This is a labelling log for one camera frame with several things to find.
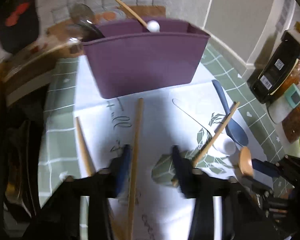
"blue spoon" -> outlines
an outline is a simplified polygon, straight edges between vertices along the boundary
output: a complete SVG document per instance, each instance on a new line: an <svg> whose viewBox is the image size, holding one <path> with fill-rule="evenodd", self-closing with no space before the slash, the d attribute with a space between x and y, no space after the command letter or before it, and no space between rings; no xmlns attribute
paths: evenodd
<svg viewBox="0 0 300 240"><path fill-rule="evenodd" d="M226 112L226 115L230 114L230 109L228 106L228 102L226 100L226 96L223 92L222 86L220 85L218 80L212 80L212 83L218 93L218 96L220 98L220 101L222 103L223 109ZM242 129L242 127L231 118L230 122L226 126L226 133L229 135L232 140L234 140L236 143L240 144L241 146L247 146L248 145L248 137L245 131Z"/></svg>

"purple container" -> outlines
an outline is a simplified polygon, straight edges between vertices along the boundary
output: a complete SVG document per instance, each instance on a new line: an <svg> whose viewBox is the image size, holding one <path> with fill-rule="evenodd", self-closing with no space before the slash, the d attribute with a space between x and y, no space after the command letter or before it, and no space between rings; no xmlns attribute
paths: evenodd
<svg viewBox="0 0 300 240"><path fill-rule="evenodd" d="M210 36L180 20L144 20L156 20L160 32L127 19L98 25L105 38L82 43L103 98L191 82Z"/></svg>

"metal spoon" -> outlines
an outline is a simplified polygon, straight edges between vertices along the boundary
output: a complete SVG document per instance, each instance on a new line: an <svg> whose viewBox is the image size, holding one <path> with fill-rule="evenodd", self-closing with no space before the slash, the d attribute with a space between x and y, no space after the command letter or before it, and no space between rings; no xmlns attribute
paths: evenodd
<svg viewBox="0 0 300 240"><path fill-rule="evenodd" d="M226 115L230 113L230 109L228 106L228 102L226 96L223 92L222 86L220 85L218 80L212 80L212 83L218 93L220 101L222 103L223 109L226 112ZM241 146L248 145L248 137L242 127L233 119L230 120L228 125L226 126L226 133L229 135L236 143L240 144Z"/></svg>
<svg viewBox="0 0 300 240"><path fill-rule="evenodd" d="M185 104L183 104L180 100L178 99L172 99L173 104L179 108L181 111L183 111L185 114L187 114L188 116L190 116L194 121L196 121L199 125L201 125L203 128L205 128L213 137L215 135L214 130L212 129L211 126L209 125L204 125L201 124L198 121L198 117L196 117L196 115L194 113L192 113ZM213 144L213 147L218 151L221 152L223 155L226 156L230 156L232 154L235 153L236 151L236 145L234 143L234 141L226 134L221 133L219 135L219 137L216 139L215 143ZM224 157L224 156L220 156L220 155L215 155L214 157L216 158L220 158L220 157Z"/></svg>
<svg viewBox="0 0 300 240"><path fill-rule="evenodd" d="M75 3L70 9L70 17L83 32L82 41L93 41L104 38L102 32L94 25L93 11L83 3Z"/></svg>

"jar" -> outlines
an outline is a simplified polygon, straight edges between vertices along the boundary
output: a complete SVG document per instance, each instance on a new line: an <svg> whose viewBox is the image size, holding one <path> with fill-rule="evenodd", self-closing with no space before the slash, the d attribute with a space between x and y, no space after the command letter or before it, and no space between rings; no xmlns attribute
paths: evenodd
<svg viewBox="0 0 300 240"><path fill-rule="evenodd" d="M290 143L300 138L300 104L282 121L282 128Z"/></svg>

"sticker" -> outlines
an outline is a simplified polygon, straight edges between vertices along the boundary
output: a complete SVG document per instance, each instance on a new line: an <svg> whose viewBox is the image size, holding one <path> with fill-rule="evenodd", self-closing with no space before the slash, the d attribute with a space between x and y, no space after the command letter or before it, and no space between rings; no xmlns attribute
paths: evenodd
<svg viewBox="0 0 300 240"><path fill-rule="evenodd" d="M272 84L270 83L270 81L266 78L265 75L263 75L261 78L260 78L260 81L261 83L266 87L266 89L270 89L272 87Z"/></svg>
<svg viewBox="0 0 300 240"><path fill-rule="evenodd" d="M274 65L277 67L277 69L281 70L284 66L284 63L280 59L277 59Z"/></svg>

